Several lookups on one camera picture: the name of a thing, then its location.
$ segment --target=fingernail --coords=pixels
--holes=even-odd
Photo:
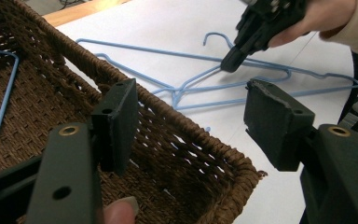
[[[130,197],[127,197],[127,198],[122,198],[122,199],[119,199],[117,201],[114,201],[111,205],[113,205],[115,203],[119,203],[119,202],[127,202],[127,203],[129,203],[131,205],[132,209],[133,209],[133,212],[134,212],[135,216],[138,215],[138,213],[139,213],[139,204],[136,201],[135,197],[130,196]]]

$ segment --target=brown wicker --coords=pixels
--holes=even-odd
[[[21,57],[0,132],[0,171],[41,153],[55,126],[85,121],[102,95],[125,77],[58,32],[21,1],[0,0],[0,50]],[[0,104],[13,59],[0,56]],[[137,223],[232,223],[259,180],[251,161],[141,86],[140,127],[127,173],[102,174],[105,204],[135,196]]]

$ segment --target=wire hanger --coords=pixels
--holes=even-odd
[[[210,32],[210,33],[206,34],[204,37],[204,40],[203,40],[203,46],[206,45],[208,37],[211,35],[219,35],[219,36],[222,36],[223,38],[225,38],[229,48],[232,48],[234,46],[230,42],[230,40],[228,39],[228,37],[226,35],[220,34],[217,32]],[[79,38],[76,41],[76,43],[78,43],[78,44],[91,43],[91,44],[109,46],[109,47],[114,47],[114,48],[132,49],[132,50],[139,50],[139,51],[151,52],[151,53],[156,53],[156,54],[164,54],[164,55],[171,55],[171,56],[176,56],[176,57],[184,57],[184,58],[197,59],[197,60],[203,60],[203,61],[211,61],[211,62],[219,62],[219,63],[223,60],[220,58],[204,56],[204,55],[188,54],[188,53],[169,51],[169,50],[164,50],[164,49],[151,49],[151,48],[126,45],[126,44],[120,44],[120,43],[113,43],[113,42],[104,42],[104,41],[92,40],[92,39],[86,39],[86,38]],[[94,53],[94,54],[95,54],[95,56],[97,56],[99,58],[106,59],[113,66],[115,66],[123,71],[126,71],[126,72],[134,75],[135,77],[141,78],[145,81],[148,81],[150,83],[160,86],[161,88],[159,90],[152,91],[153,94],[158,94],[163,91],[170,92],[171,96],[172,96],[172,107],[176,110],[198,108],[198,107],[205,107],[205,106],[214,106],[214,105],[244,104],[246,102],[246,98],[241,98],[241,99],[232,99],[232,100],[211,102],[211,103],[205,103],[205,104],[179,105],[179,103],[185,93],[201,92],[201,91],[218,91],[218,90],[222,90],[222,89],[246,85],[248,80],[230,83],[230,84],[224,84],[224,85],[216,85],[216,86],[208,86],[208,87],[192,87],[192,85],[194,83],[201,80],[202,78],[207,78],[207,77],[213,76],[213,75],[221,72],[220,65],[214,66],[200,74],[196,74],[195,76],[185,80],[182,83],[182,85],[180,85],[179,87],[174,87],[168,83],[164,83],[160,80],[152,78],[149,75],[135,71],[134,69],[131,69],[122,63],[118,63],[103,52]],[[343,91],[343,90],[347,90],[347,89],[358,88],[358,81],[356,79],[354,79],[353,77],[347,77],[347,76],[344,76],[341,74],[333,74],[333,73],[318,74],[318,73],[312,72],[310,70],[305,70],[305,69],[282,65],[282,64],[277,64],[277,63],[269,63],[269,62],[264,62],[264,61],[260,61],[260,60],[249,59],[249,58],[247,58],[242,63],[242,66],[250,66],[250,67],[256,67],[256,68],[283,71],[285,73],[285,77],[279,77],[279,78],[255,77],[257,79],[265,80],[268,82],[274,82],[274,83],[282,82],[282,81],[289,79],[293,73],[308,75],[308,76],[312,76],[312,77],[315,77],[318,79],[325,79],[327,77],[345,78],[345,79],[348,79],[355,83],[355,85],[350,85],[350,86],[319,89],[319,90],[312,90],[312,91],[296,91],[296,92],[289,93],[290,95],[292,95],[294,97],[311,95],[311,94],[320,94],[320,93],[326,93],[326,92],[331,92],[331,91]]]
[[[10,93],[11,93],[11,89],[13,87],[14,80],[16,78],[20,58],[16,54],[11,53],[11,52],[7,52],[7,51],[0,50],[0,54],[12,56],[15,59],[13,69],[11,70],[10,79],[9,79],[9,81],[7,83],[7,89],[6,89],[6,92],[5,92],[5,95],[4,95],[4,99],[2,101],[1,108],[0,108],[0,129],[1,129],[2,120],[3,120],[3,118],[5,116],[5,113],[6,113],[7,103],[8,103],[8,100],[10,98]]]

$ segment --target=metal rivet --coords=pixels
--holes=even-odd
[[[61,136],[68,136],[68,135],[72,135],[75,134],[79,131],[79,126],[66,126],[60,129],[59,134]]]
[[[340,128],[338,126],[329,127],[327,130],[330,133],[333,133],[333,134],[335,134],[337,136],[340,136],[340,137],[349,137],[349,136],[351,136],[351,133],[348,130],[346,130],[344,128]]]

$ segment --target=finger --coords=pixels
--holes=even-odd
[[[270,48],[275,48],[290,43],[309,31],[310,30],[307,29],[305,22],[300,21],[273,36],[268,42],[268,46]]]
[[[138,203],[134,197],[120,199],[104,209],[104,222],[106,224],[135,224],[138,210]]]

